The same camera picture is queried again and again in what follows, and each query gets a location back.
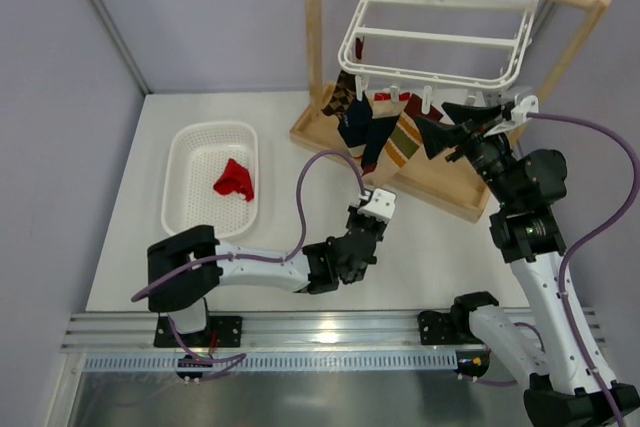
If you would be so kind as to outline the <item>beige striped green sock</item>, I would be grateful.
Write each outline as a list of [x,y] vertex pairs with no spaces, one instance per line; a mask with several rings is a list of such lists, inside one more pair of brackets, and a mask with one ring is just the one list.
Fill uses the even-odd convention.
[[382,187],[398,173],[422,147],[422,139],[414,120],[423,115],[423,100],[418,95],[412,96],[400,114],[395,128],[387,139],[376,168],[364,174],[367,183]]

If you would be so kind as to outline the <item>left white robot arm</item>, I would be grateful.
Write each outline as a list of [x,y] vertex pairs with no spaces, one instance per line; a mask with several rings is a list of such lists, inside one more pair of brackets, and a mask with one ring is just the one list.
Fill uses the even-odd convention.
[[294,254],[234,246],[200,225],[150,246],[148,284],[134,295],[157,314],[154,346],[237,347],[241,321],[211,314],[206,296],[216,287],[257,286],[319,295],[363,280],[376,263],[375,250],[394,213],[375,198],[348,209],[340,237],[302,247]]

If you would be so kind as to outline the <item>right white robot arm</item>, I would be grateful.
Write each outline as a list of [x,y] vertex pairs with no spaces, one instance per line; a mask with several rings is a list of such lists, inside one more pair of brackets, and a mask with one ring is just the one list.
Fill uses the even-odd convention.
[[447,102],[443,110],[448,123],[415,120],[426,155],[468,160],[498,201],[491,237],[529,302],[538,340],[526,337],[494,296],[475,292],[455,298],[448,312],[420,313],[422,343],[486,346],[522,388],[535,426],[622,424],[639,394],[616,378],[593,337],[569,274],[575,248],[565,244],[552,212],[567,193],[565,158],[553,149],[516,157],[507,136],[539,117],[536,98],[485,108]]

